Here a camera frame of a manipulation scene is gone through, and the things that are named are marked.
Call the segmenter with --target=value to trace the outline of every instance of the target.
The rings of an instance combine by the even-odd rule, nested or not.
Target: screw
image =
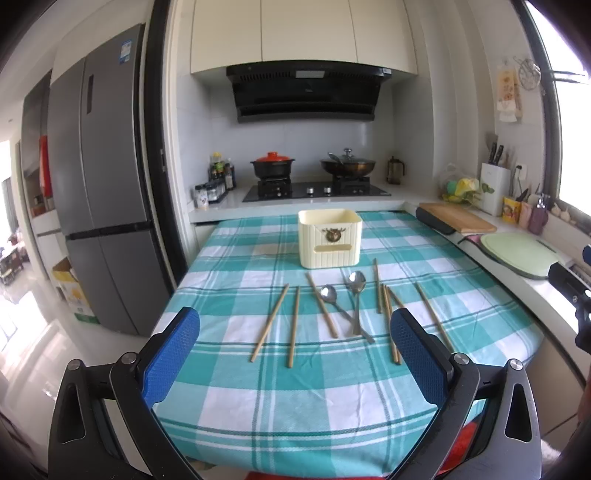
[[[523,369],[523,364],[519,360],[517,360],[516,358],[512,358],[511,360],[509,360],[509,365],[511,366],[511,368],[513,370]]]
[[[75,360],[70,360],[68,362],[67,369],[70,370],[71,372],[73,372],[74,370],[78,370],[79,368],[80,368],[80,360],[75,359]]]
[[[138,359],[138,354],[135,352],[127,352],[121,356],[121,363],[124,365],[131,365]]]
[[[468,363],[470,363],[470,359],[465,353],[456,353],[453,356],[453,359],[459,365],[467,365]]]

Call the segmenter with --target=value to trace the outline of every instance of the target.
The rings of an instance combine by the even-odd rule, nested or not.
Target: window
[[[542,72],[546,127],[544,192],[567,206],[580,226],[591,216],[591,85],[576,53],[527,0],[514,0]]]

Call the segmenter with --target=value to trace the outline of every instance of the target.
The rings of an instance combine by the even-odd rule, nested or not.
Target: cream storage box
[[[350,267],[359,262],[362,221],[353,210],[302,210],[297,216],[304,268]]]

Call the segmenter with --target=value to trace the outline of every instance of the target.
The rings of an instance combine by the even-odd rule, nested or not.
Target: checkered tablecloth
[[[312,270],[335,285],[353,313],[343,273],[361,270],[361,322],[370,345],[332,313],[330,336],[300,265],[297,217],[221,222],[170,300],[201,316],[201,334],[167,398],[154,407],[179,450],[191,458],[298,477],[379,476],[404,458],[431,420],[408,368],[391,361],[387,324],[376,311],[372,263],[382,281],[429,333],[436,333],[420,282],[454,347],[478,363],[524,362],[543,334],[483,269],[406,213],[368,212],[355,267]],[[249,357],[283,285],[291,288],[254,363]],[[295,286],[301,286],[293,368],[287,368]],[[473,408],[474,416],[479,411]]]

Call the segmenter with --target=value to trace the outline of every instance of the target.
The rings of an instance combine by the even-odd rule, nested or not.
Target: knife block
[[[503,211],[503,197],[509,195],[511,171],[489,163],[483,163],[480,170],[480,186],[488,185],[493,193],[483,192],[477,207],[483,212],[498,217]]]

